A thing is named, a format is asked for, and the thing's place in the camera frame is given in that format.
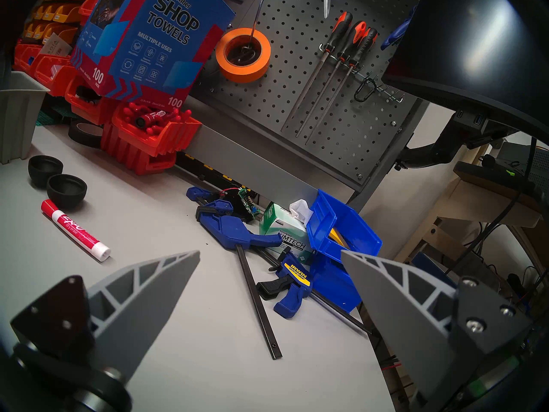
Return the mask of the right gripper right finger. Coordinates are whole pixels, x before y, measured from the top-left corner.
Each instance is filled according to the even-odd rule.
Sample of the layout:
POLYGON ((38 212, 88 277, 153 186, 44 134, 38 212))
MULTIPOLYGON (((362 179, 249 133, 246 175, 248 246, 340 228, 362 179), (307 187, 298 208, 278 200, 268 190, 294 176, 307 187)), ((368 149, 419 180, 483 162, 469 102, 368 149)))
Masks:
POLYGON ((529 319, 474 276, 450 286, 416 267, 343 250, 341 262, 415 386, 410 411, 504 411, 529 319))

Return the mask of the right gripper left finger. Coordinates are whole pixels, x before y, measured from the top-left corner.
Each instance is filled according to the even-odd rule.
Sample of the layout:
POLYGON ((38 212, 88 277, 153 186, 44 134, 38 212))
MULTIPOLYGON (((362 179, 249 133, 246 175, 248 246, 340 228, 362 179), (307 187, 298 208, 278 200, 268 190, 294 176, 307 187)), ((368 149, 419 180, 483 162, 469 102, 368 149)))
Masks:
POLYGON ((131 411, 126 385, 199 261, 168 255, 88 288, 70 275, 34 299, 10 322, 9 411, 131 411))

